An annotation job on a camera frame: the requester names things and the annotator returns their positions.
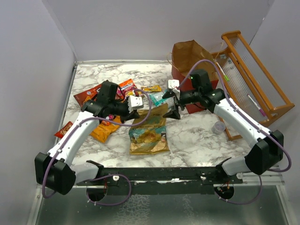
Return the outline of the gold kettle chips bag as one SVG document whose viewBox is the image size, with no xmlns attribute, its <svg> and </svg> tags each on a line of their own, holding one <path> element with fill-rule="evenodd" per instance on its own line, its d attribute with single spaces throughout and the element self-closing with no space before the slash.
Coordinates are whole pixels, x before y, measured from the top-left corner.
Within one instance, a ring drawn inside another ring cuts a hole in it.
<svg viewBox="0 0 300 225">
<path fill-rule="evenodd" d="M 154 155 L 168 152 L 166 118 L 168 104 L 152 108 L 148 119 L 139 126 L 131 127 L 129 153 L 131 155 Z"/>
</svg>

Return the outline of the yellow Kettle honey dijon bag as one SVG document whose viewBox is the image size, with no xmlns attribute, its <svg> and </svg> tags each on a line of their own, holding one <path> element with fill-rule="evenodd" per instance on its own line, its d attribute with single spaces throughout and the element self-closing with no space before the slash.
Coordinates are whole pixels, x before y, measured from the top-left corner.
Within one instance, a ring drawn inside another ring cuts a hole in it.
<svg viewBox="0 0 300 225">
<path fill-rule="evenodd" d="M 114 133 L 120 126 L 107 121 L 102 121 L 90 134 L 91 137 L 101 143 L 105 143 L 109 135 Z"/>
</svg>

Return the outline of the red Doritos chips bag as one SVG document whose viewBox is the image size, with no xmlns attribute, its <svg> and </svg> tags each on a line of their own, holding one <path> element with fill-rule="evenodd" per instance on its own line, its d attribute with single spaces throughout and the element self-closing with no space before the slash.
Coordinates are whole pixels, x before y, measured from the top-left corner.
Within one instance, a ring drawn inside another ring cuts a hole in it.
<svg viewBox="0 0 300 225">
<path fill-rule="evenodd" d="M 100 91 L 102 84 L 99 84 L 91 89 L 85 90 L 81 93 L 78 93 L 76 95 L 73 95 L 77 103 L 79 104 L 80 107 L 83 106 L 83 104 L 88 101 L 88 100 L 94 100 L 97 96 L 97 94 Z"/>
</svg>

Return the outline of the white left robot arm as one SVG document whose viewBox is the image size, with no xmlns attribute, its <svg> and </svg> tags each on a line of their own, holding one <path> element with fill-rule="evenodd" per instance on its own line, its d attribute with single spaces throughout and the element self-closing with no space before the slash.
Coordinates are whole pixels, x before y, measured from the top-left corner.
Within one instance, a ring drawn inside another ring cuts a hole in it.
<svg viewBox="0 0 300 225">
<path fill-rule="evenodd" d="M 76 121 L 63 138 L 47 153 L 37 154 L 36 180 L 42 185 L 43 193 L 50 188 L 65 195 L 77 183 L 89 180 L 98 185 L 103 181 L 99 164 L 89 161 L 73 166 L 72 162 L 90 133 L 108 116 L 119 116 L 122 122 L 138 118 L 137 110 L 143 108 L 143 98 L 135 93 L 125 100 L 116 99 L 118 88 L 117 84 L 104 81 L 96 97 L 82 105 Z"/>
</svg>

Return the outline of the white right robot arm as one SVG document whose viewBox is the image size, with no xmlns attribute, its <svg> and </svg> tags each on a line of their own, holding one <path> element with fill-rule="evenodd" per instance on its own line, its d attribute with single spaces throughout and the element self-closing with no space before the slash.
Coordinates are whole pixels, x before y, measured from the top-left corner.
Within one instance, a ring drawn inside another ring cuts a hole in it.
<svg viewBox="0 0 300 225">
<path fill-rule="evenodd" d="M 172 97 L 174 106 L 164 117 L 179 120 L 179 109 L 199 103 L 225 120 L 251 148 L 247 155 L 231 157 L 216 166 L 215 177 L 218 182 L 226 183 L 237 173 L 261 175 L 282 160 L 284 136 L 280 131 L 270 131 L 241 110 L 222 89 L 214 89 L 205 70 L 193 71 L 190 78 L 193 88 L 187 91 L 179 89 L 179 80 L 168 80 L 163 98 Z"/>
</svg>

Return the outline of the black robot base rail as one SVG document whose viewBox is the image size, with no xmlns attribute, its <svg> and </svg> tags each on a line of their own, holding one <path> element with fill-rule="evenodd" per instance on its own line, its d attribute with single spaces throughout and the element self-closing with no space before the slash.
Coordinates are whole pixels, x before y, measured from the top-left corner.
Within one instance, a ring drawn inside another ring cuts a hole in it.
<svg viewBox="0 0 300 225">
<path fill-rule="evenodd" d="M 98 165 L 95 178 L 77 182 L 88 191 L 108 195 L 176 195 L 214 193 L 215 185 L 241 184 L 236 175 L 229 176 L 215 167 L 115 167 Z"/>
</svg>

